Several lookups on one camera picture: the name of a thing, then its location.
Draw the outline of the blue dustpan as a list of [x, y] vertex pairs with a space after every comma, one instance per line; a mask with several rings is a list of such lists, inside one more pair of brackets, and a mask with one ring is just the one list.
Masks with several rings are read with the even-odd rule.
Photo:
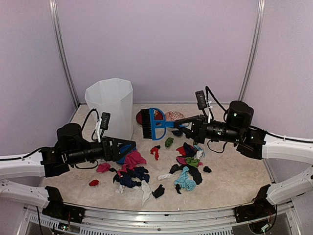
[[132, 151], [132, 150], [129, 150], [130, 147], [131, 147], [130, 144], [121, 145], [121, 147], [119, 148], [119, 152], [122, 154], [122, 157], [116, 161], [117, 164], [119, 165], [124, 164], [126, 156]]

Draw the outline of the blue hand brush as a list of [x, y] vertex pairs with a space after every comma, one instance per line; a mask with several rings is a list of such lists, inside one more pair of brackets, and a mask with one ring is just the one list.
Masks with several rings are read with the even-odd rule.
[[[161, 119], [155, 118], [155, 111], [161, 114]], [[174, 121], [166, 121], [165, 114], [158, 108], [141, 109], [142, 135], [144, 139], [159, 141], [165, 137], [167, 128], [175, 128]], [[163, 134], [158, 137], [157, 129], [161, 129]]]

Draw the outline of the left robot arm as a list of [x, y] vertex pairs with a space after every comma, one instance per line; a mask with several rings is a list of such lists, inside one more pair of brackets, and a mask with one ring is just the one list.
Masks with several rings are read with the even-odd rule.
[[49, 207], [57, 217], [68, 214], [68, 206], [54, 187], [31, 187], [13, 182], [21, 177], [55, 177], [69, 172], [77, 164], [97, 160], [116, 162], [136, 147], [134, 141], [103, 137], [98, 141], [83, 138], [77, 123], [68, 123], [57, 130], [54, 147], [40, 147], [26, 155], [2, 156], [0, 158], [0, 197], [37, 206]]

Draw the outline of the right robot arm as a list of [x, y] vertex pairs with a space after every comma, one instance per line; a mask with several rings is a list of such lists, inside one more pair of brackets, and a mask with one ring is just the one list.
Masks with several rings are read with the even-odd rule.
[[[313, 141], [275, 135], [252, 127], [254, 110], [242, 101], [232, 101], [226, 110], [225, 122], [209, 121], [205, 115], [180, 119], [174, 127], [198, 143], [205, 140], [231, 142], [242, 155], [252, 159], [281, 159], [313, 164]], [[260, 199], [250, 206], [254, 217], [269, 210], [269, 203], [279, 204], [313, 189], [313, 168], [279, 183], [263, 187]]]

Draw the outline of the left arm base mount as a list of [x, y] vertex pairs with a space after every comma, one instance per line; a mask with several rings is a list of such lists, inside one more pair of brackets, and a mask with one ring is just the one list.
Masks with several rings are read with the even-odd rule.
[[65, 204], [59, 190], [55, 187], [46, 186], [45, 189], [48, 193], [48, 205], [42, 209], [42, 214], [69, 223], [82, 223], [86, 211], [84, 208]]

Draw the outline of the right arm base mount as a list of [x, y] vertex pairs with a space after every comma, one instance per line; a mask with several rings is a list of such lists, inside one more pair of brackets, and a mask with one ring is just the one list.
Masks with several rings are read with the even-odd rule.
[[263, 218], [277, 212], [277, 206], [267, 200], [270, 184], [261, 187], [252, 200], [252, 204], [235, 207], [234, 215], [237, 223]]

